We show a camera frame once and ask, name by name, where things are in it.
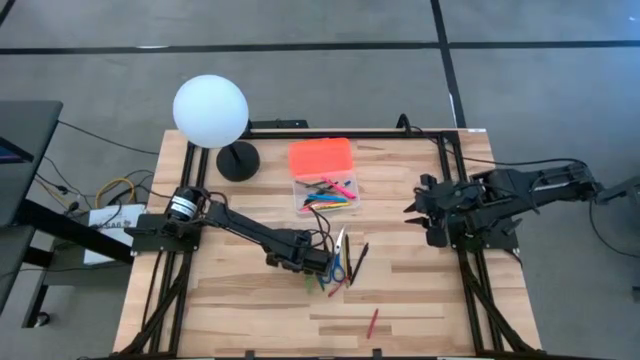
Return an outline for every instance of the table leg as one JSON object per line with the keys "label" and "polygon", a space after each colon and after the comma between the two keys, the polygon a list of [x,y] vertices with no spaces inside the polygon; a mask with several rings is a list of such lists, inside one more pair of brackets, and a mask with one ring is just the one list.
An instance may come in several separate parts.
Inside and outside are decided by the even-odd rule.
{"label": "table leg", "polygon": [[133,264],[131,247],[31,200],[22,202],[17,220],[21,224],[32,225],[38,230],[71,241],[98,254],[125,264]]}
{"label": "table leg", "polygon": [[44,297],[47,295],[47,290],[49,290],[49,286],[40,283],[38,291],[33,295],[29,302],[27,315],[22,322],[23,328],[32,328],[36,326],[36,323],[38,322],[38,314],[40,314],[40,310],[42,310],[42,304],[44,303]]}

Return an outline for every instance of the plastic container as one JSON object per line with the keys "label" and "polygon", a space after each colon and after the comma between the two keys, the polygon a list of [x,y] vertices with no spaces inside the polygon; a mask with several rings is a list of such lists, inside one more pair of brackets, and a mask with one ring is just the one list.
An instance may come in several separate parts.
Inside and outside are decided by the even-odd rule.
{"label": "plastic container", "polygon": [[[293,177],[293,200],[298,214],[312,214],[305,208],[309,196],[335,196],[348,202],[329,204],[316,200],[312,204],[318,212],[353,209],[360,206],[358,182],[353,171],[351,143],[345,138],[306,140],[289,145],[289,170]],[[326,190],[330,183],[355,196],[349,198],[336,188]]]}
{"label": "plastic container", "polygon": [[[356,181],[355,173],[353,171],[336,171],[332,173],[298,176],[293,179],[293,205],[298,214],[300,215],[313,214],[311,210],[308,210],[307,208],[305,208],[305,201],[309,198],[309,195],[316,195],[318,193],[319,191],[318,187],[321,187],[321,188],[329,187],[329,184],[322,180],[323,177],[330,179],[332,182],[337,182],[340,187],[344,188],[345,190],[355,195],[355,198],[348,199],[341,192],[335,189],[332,189],[329,192],[325,192],[323,195],[345,198],[348,201],[349,205],[335,207],[335,208],[329,207],[329,208],[323,209],[320,207],[325,202],[323,202],[322,200],[317,200],[312,204],[314,206],[314,209],[318,207],[316,210],[319,213],[328,212],[328,211],[355,209],[360,206],[360,194],[358,193],[358,182]],[[318,184],[318,187],[308,186],[312,184]]]}

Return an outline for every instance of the black desk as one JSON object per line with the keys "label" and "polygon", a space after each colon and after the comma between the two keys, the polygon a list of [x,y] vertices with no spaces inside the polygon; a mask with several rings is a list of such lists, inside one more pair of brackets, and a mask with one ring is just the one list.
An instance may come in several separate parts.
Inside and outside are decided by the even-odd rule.
{"label": "black desk", "polygon": [[[35,230],[132,264],[131,249],[100,232],[25,199],[44,156],[62,110],[59,101],[0,101],[0,136],[33,155],[32,162],[0,164],[0,312],[22,262],[43,268],[51,264],[53,253],[30,246]],[[32,300],[26,327],[33,326],[46,284]]]}

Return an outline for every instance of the red pencil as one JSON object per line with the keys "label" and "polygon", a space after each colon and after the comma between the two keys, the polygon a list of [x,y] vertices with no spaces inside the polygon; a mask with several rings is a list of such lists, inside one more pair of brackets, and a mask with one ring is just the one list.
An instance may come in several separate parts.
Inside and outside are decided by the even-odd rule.
{"label": "red pencil", "polygon": [[378,309],[373,313],[373,317],[371,318],[371,324],[369,324],[369,331],[367,331],[367,339],[371,339],[371,333],[373,332],[373,326],[376,324],[376,319],[378,318]]}

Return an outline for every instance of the orange lid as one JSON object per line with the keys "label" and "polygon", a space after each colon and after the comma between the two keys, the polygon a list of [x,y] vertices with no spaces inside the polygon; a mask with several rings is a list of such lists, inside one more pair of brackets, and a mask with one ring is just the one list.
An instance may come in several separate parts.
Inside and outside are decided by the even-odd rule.
{"label": "orange lid", "polygon": [[305,140],[289,145],[289,170],[294,177],[352,169],[349,139]]}

